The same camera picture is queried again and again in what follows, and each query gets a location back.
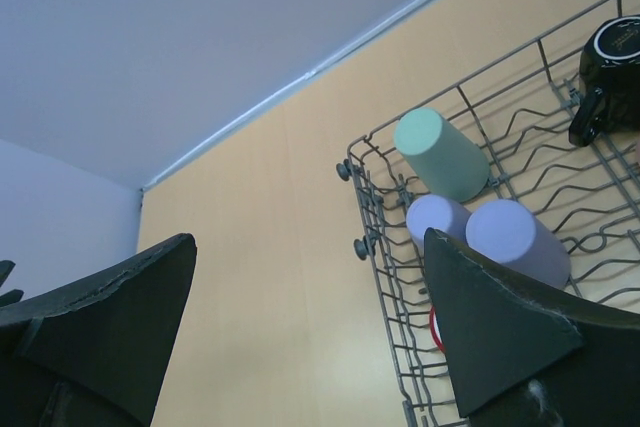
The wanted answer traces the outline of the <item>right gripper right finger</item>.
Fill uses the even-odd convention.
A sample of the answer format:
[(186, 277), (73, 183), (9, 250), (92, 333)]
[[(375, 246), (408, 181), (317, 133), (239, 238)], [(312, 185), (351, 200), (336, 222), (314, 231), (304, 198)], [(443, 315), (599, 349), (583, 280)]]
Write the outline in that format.
[(638, 425), (638, 314), (514, 272), (433, 228), (423, 272), (470, 425)]

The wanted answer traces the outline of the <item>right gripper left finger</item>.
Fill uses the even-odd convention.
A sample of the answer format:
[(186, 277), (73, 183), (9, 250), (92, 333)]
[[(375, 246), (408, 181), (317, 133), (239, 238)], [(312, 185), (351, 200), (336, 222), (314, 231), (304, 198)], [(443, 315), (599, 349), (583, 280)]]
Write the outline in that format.
[(194, 237), (177, 234), (1, 305), (2, 425), (150, 425), (196, 256)]

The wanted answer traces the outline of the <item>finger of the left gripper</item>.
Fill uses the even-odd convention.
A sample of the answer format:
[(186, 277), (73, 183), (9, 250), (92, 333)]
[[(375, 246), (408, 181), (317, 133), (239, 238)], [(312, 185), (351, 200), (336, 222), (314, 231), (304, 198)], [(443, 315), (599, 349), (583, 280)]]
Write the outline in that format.
[(0, 279), (6, 280), (15, 267), (15, 263), (10, 260), (2, 260), (0, 262)]
[(13, 289), (0, 296), (0, 305), (11, 305), (19, 302), (24, 295), (24, 292), (20, 289)]

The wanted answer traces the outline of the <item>red mug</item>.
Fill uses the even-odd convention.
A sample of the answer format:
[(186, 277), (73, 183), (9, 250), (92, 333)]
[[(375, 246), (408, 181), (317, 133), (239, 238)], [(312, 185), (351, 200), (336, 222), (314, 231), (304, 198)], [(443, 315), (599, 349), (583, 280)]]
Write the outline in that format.
[(435, 345), (437, 346), (440, 352), (444, 353), (445, 347), (441, 339), (440, 330), (439, 330), (434, 307), (432, 307), (429, 312), (429, 329)]

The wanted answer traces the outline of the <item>purple cup small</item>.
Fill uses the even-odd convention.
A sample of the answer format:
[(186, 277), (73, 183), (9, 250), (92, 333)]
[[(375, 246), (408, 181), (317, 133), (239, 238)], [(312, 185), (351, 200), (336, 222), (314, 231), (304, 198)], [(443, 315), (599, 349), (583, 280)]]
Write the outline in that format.
[(428, 228), (447, 233), (466, 242), (466, 225), (471, 212), (460, 203), (435, 194), (414, 200), (406, 215), (406, 226), (412, 241), (423, 253), (424, 235)]

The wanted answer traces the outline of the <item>green plastic cup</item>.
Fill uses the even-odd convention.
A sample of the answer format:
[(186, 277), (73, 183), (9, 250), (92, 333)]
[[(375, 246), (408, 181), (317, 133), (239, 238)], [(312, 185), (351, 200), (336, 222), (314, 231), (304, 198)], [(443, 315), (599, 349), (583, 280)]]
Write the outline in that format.
[(393, 142), (433, 194), (466, 202), (488, 183), (490, 165), (485, 154), (436, 110), (420, 107), (403, 115)]

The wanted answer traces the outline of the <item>black white-lined mug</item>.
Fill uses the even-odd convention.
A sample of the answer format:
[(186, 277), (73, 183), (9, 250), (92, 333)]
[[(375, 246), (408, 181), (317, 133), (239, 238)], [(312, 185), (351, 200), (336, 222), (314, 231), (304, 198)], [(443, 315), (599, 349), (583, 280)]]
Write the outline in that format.
[(603, 23), (584, 45), (578, 69), (581, 100), (568, 130), (576, 147), (598, 135), (639, 129), (639, 17)]

